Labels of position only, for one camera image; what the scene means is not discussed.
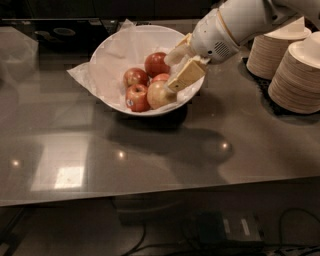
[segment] table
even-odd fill
[[[209,65],[180,109],[137,118],[69,76],[86,54],[40,48],[34,69],[1,76],[0,206],[319,176],[319,115],[275,116],[248,54]]]

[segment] cable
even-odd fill
[[[315,253],[315,252],[320,252],[320,248],[311,250],[309,252],[304,252],[304,253],[300,254],[299,256],[307,256],[307,255],[311,255],[312,253]]]
[[[167,243],[167,244],[149,244],[149,245],[145,245],[145,246],[142,246],[140,248],[137,248],[136,250],[134,250],[133,252],[131,253],[136,253],[136,252],[139,252],[139,251],[142,251],[142,250],[145,250],[147,248],[176,248],[177,246],[181,245],[181,243]]]
[[[313,213],[305,210],[305,209],[302,209],[302,208],[289,208],[287,210],[285,210],[281,215],[280,215],[280,218],[279,218],[279,226],[278,226],[278,230],[279,230],[279,248],[278,250],[280,250],[283,246],[283,234],[282,234],[282,228],[283,228],[283,218],[285,217],[286,214],[288,214],[289,212],[293,212],[293,211],[300,211],[300,212],[303,212],[303,213],[306,213],[308,215],[310,215],[311,217],[313,217],[319,224],[320,224],[320,219]]]
[[[146,224],[143,223],[143,233],[139,242],[131,250],[122,254],[121,256],[129,256],[130,254],[134,253],[139,248],[139,246],[143,243],[144,239],[146,238],[146,234],[147,234]]]

